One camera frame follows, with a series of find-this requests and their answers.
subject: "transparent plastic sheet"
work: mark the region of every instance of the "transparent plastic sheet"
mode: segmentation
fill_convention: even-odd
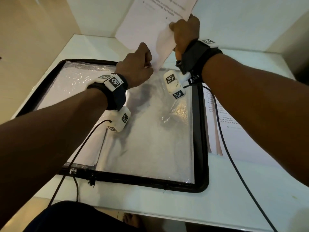
[[[66,62],[38,109],[83,91],[104,71],[115,69],[115,66]],[[115,133],[102,124],[77,156],[74,167],[194,183],[191,88],[186,89],[184,98],[175,100],[163,81],[168,70],[161,69],[141,86],[127,91],[125,106],[130,109],[131,117],[124,130]],[[108,113],[104,112],[96,125]]]
[[[127,91],[131,117],[122,132],[107,132],[96,170],[194,183],[191,88],[175,100],[163,81],[168,70]]]
[[[87,63],[66,62],[58,76],[53,81],[48,89],[48,92],[42,98],[37,109],[56,104],[68,97],[85,90],[87,84],[104,74],[105,71],[114,72],[115,66],[102,66]],[[103,121],[103,116],[97,121],[95,126]],[[106,134],[106,126],[101,125],[91,135],[76,160],[73,167],[93,169],[98,162],[98,157],[102,148],[102,143]],[[65,165],[68,165],[79,147],[75,150],[72,156],[68,159]]]

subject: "hand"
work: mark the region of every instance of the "hand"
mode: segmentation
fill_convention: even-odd
[[[191,14],[188,21],[180,19],[177,23],[171,22],[170,29],[174,32],[177,44],[174,49],[176,60],[181,60],[181,55],[186,51],[190,42],[200,37],[200,21]]]
[[[115,73],[119,73],[126,78],[128,89],[137,87],[153,74],[154,70],[150,64],[151,60],[150,50],[142,42],[134,53],[129,53],[123,61],[117,63]]]

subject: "foot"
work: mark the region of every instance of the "foot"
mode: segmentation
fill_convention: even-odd
[[[135,228],[143,228],[141,218],[136,214],[125,213],[122,221],[127,225],[134,226]]]

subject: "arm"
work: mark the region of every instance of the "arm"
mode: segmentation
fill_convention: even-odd
[[[199,38],[199,20],[171,24],[181,59]],[[203,81],[252,139],[293,177],[309,186],[309,87],[217,54],[203,67]]]
[[[150,61],[141,43],[116,72],[129,89],[151,76]],[[107,105],[105,94],[92,88],[0,125],[0,228],[60,170]]]

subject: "table surface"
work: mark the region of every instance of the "table surface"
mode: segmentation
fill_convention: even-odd
[[[280,54],[228,49],[222,51],[245,65],[294,79]],[[124,59],[127,53],[129,50],[115,38],[74,35],[28,98],[45,76],[63,59],[119,61]],[[164,67],[175,68],[174,53],[166,60]],[[278,231],[309,229],[308,187],[276,167],[242,161],[235,163]],[[209,186],[202,193],[164,192],[161,189],[106,182],[96,182],[94,187],[90,187],[84,179],[78,179],[78,183],[80,201],[93,206],[229,228],[271,231],[229,160],[210,154],[209,178]],[[50,199],[60,179],[61,176],[56,175],[35,196]],[[71,177],[66,177],[56,200],[75,198],[75,183]]]

